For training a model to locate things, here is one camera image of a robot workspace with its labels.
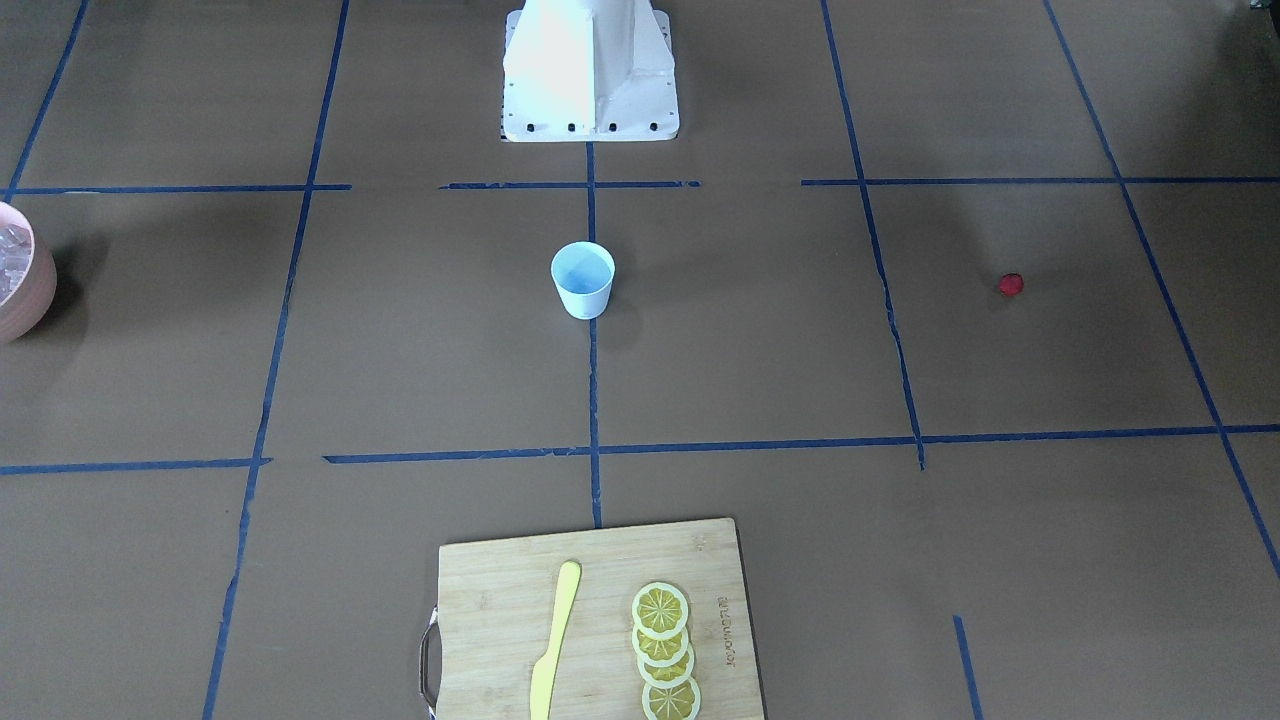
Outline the light blue plastic cup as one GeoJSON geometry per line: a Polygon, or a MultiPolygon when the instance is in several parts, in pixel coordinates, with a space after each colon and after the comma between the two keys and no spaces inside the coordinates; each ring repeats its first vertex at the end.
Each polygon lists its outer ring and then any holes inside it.
{"type": "Polygon", "coordinates": [[[604,313],[614,274],[611,252],[590,241],[568,243],[550,260],[550,278],[561,304],[579,320],[593,320],[604,313]]]}

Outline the pink bowl of ice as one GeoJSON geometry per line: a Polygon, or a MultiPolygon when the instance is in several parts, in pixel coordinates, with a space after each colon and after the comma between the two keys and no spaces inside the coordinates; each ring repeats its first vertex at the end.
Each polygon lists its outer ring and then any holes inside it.
{"type": "Polygon", "coordinates": [[[47,243],[28,218],[8,202],[1,204],[4,345],[32,331],[52,305],[58,272],[47,243]]]}

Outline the lemon slice top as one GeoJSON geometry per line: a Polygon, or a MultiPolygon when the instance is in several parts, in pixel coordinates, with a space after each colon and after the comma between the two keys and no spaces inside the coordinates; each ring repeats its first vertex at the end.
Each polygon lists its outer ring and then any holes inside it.
{"type": "Polygon", "coordinates": [[[640,633],[654,641],[672,639],[686,629],[690,605],[686,594],[668,582],[641,585],[632,598],[631,615],[640,633]]]}

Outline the lemon slice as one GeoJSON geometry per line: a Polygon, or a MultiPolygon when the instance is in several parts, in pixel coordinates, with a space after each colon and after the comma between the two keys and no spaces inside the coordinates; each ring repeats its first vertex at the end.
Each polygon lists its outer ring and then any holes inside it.
{"type": "Polygon", "coordinates": [[[655,638],[645,633],[643,628],[634,626],[631,641],[637,659],[653,667],[671,667],[681,664],[690,652],[687,629],[682,629],[672,637],[655,638]]]}
{"type": "Polygon", "coordinates": [[[668,582],[641,585],[632,598],[631,615],[640,633],[654,641],[672,639],[686,629],[690,605],[686,594],[668,582]]]}
{"type": "Polygon", "coordinates": [[[671,665],[659,666],[652,662],[645,653],[637,653],[637,671],[641,679],[657,689],[672,689],[689,682],[696,666],[696,652],[689,646],[684,653],[671,665]]]}
{"type": "Polygon", "coordinates": [[[669,687],[645,682],[641,711],[649,720],[696,719],[701,711],[701,688],[695,678],[687,678],[669,687]]]}

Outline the bamboo cutting board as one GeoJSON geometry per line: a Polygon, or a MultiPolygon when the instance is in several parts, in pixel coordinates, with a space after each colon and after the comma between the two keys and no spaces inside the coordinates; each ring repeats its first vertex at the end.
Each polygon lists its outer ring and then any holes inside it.
{"type": "Polygon", "coordinates": [[[701,688],[696,719],[763,719],[739,533],[730,518],[445,544],[422,651],[440,651],[431,719],[530,719],[561,564],[582,569],[549,719],[645,719],[631,634],[641,585],[687,597],[701,688]]]}

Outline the yellow plastic knife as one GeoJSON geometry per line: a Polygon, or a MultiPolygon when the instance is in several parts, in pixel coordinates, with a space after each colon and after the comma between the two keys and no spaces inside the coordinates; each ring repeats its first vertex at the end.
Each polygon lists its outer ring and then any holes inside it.
{"type": "Polygon", "coordinates": [[[532,665],[530,676],[527,702],[530,719],[550,717],[556,676],[581,577],[582,569],[577,561],[567,560],[561,564],[556,579],[547,647],[532,665]]]}

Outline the lemon slice bottom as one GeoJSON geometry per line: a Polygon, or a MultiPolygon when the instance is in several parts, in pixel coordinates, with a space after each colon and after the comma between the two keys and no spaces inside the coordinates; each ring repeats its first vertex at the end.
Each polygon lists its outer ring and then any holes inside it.
{"type": "Polygon", "coordinates": [[[641,711],[649,720],[696,719],[701,711],[701,688],[695,678],[687,678],[669,687],[645,682],[641,711]]]}

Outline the red strawberry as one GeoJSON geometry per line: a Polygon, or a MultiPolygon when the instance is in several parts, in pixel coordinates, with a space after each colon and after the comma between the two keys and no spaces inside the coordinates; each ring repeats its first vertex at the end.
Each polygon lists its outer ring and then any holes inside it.
{"type": "Polygon", "coordinates": [[[997,288],[1004,297],[1016,297],[1025,290],[1025,279],[1019,273],[1007,273],[998,279],[997,288]]]}

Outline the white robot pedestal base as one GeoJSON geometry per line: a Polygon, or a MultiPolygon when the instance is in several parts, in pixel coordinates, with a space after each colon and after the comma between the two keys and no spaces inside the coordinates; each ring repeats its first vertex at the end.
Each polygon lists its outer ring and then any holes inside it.
{"type": "Polygon", "coordinates": [[[506,17],[502,65],[507,142],[678,136],[671,20],[649,1],[526,1],[506,17]]]}

